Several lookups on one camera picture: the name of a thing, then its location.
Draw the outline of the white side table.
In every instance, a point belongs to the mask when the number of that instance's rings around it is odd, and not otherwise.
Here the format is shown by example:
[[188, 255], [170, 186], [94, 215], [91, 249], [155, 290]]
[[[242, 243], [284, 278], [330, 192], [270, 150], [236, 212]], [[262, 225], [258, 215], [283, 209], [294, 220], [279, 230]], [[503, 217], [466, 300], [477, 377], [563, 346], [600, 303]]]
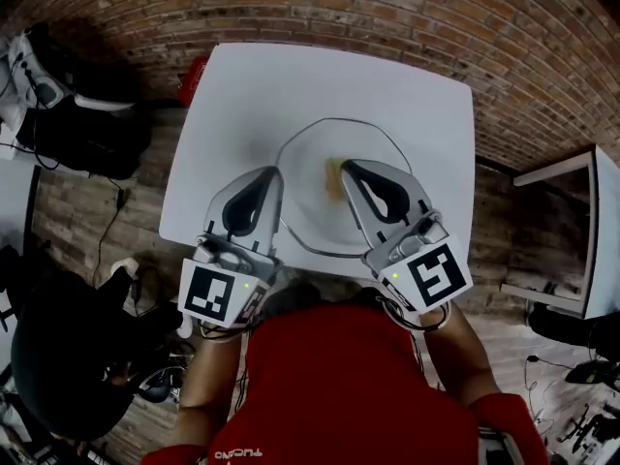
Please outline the white side table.
[[582, 319], [620, 310], [620, 168], [597, 146], [555, 164], [524, 172], [512, 180], [526, 186], [588, 169], [590, 224], [582, 290], [578, 299], [502, 284], [500, 291], [549, 305]]

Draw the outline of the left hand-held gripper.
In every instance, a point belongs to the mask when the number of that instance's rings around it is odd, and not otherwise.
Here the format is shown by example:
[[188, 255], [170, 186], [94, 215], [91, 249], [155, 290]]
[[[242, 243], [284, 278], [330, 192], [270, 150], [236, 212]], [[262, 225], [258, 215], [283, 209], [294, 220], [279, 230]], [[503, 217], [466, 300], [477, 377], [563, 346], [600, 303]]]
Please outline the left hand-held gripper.
[[[284, 181], [275, 166], [250, 170], [211, 200], [205, 235], [183, 261], [178, 310], [225, 329], [247, 327], [282, 262], [270, 256], [277, 234]], [[250, 241], [247, 249], [231, 241]]]

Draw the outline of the person's right forearm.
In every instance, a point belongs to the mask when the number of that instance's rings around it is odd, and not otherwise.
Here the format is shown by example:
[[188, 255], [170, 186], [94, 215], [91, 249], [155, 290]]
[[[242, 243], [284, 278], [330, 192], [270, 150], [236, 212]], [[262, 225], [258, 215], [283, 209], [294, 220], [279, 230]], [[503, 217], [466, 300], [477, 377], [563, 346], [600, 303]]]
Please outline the person's right forearm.
[[479, 337], [454, 303], [441, 328], [424, 333], [425, 344], [447, 393], [469, 407], [500, 393]]

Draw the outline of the yellow sponge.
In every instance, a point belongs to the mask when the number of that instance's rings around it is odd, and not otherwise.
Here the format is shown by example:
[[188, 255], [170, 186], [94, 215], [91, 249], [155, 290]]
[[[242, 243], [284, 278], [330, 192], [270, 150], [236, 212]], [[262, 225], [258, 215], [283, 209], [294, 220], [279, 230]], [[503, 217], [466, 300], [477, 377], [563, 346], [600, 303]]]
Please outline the yellow sponge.
[[341, 166], [345, 162], [342, 158], [327, 158], [325, 160], [325, 191], [328, 200], [340, 203], [346, 200], [345, 190], [341, 179]]

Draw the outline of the black office chair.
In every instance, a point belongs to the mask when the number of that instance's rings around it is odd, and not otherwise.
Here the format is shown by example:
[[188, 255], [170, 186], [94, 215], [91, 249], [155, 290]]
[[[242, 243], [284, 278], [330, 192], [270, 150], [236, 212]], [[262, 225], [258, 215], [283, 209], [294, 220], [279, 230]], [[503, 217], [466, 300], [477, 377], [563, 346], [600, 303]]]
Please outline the black office chair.
[[0, 249], [0, 293], [6, 293], [13, 313], [19, 318], [25, 302], [36, 285], [34, 265], [16, 248]]

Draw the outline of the black green shoe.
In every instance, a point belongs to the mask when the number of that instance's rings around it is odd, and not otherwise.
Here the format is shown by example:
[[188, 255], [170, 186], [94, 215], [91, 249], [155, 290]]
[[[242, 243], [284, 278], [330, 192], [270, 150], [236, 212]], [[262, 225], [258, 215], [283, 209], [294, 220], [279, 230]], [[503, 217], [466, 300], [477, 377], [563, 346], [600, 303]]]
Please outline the black green shoe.
[[590, 360], [580, 363], [565, 377], [571, 384], [606, 386], [620, 391], [620, 363], [606, 360]]

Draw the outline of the person's red shirt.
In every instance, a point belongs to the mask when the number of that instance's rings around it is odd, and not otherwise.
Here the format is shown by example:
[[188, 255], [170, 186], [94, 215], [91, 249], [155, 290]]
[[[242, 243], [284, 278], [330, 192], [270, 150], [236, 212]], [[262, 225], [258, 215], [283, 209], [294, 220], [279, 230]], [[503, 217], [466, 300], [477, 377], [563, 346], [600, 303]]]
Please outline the person's red shirt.
[[549, 464], [524, 400], [461, 405], [426, 382], [405, 329], [343, 302], [260, 325], [210, 446], [169, 443], [140, 465], [489, 464]]

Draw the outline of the white square table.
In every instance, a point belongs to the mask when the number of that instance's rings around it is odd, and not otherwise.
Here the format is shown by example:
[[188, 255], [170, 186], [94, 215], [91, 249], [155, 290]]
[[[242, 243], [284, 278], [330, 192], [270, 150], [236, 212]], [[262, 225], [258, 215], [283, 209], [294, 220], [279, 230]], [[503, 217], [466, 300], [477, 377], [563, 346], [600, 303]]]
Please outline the white square table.
[[[469, 245], [475, 172], [471, 88], [385, 59], [274, 44], [223, 44], [211, 53], [176, 147], [160, 236], [194, 244], [217, 192], [247, 171], [276, 166], [286, 141], [327, 117], [363, 120], [388, 133], [449, 233]], [[303, 249], [283, 225], [274, 245], [291, 267], [369, 275], [359, 258]]]

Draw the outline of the white wrist bangle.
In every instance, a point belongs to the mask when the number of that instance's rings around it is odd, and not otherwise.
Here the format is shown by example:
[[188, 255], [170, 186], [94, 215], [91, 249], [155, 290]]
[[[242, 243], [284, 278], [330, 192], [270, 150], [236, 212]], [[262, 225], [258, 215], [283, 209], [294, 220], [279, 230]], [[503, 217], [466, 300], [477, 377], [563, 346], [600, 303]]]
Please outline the white wrist bangle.
[[425, 313], [418, 314], [419, 324], [424, 332], [443, 328], [450, 320], [451, 303], [447, 302]]

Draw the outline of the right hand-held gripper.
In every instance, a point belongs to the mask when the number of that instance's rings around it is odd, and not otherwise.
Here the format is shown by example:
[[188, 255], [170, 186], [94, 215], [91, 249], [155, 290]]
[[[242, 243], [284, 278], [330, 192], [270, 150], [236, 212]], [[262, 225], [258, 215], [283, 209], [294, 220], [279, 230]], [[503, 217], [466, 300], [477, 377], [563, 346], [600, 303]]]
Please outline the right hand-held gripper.
[[[345, 161], [340, 177], [356, 224], [371, 247], [363, 262], [404, 311], [427, 313], [473, 286], [458, 239], [438, 212], [429, 212], [432, 203], [415, 177], [365, 159]], [[387, 240], [379, 238], [382, 227], [400, 225], [407, 227]]]

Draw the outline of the person's left forearm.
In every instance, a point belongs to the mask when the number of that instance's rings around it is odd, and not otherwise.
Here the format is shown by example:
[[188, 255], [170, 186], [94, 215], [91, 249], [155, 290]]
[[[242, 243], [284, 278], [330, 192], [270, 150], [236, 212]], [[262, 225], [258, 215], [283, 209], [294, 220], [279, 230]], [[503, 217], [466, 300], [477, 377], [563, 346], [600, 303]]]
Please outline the person's left forearm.
[[225, 426], [241, 346], [239, 335], [225, 341], [202, 340], [180, 391], [177, 417], [170, 434], [171, 445], [208, 448]]

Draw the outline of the red box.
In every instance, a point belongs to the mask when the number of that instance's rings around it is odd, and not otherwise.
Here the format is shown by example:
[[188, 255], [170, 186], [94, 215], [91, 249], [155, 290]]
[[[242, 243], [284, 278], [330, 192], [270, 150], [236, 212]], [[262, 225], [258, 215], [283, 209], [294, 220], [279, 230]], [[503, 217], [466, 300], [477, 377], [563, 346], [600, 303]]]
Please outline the red box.
[[206, 56], [196, 57], [178, 87], [178, 99], [185, 106], [191, 106], [207, 63]]

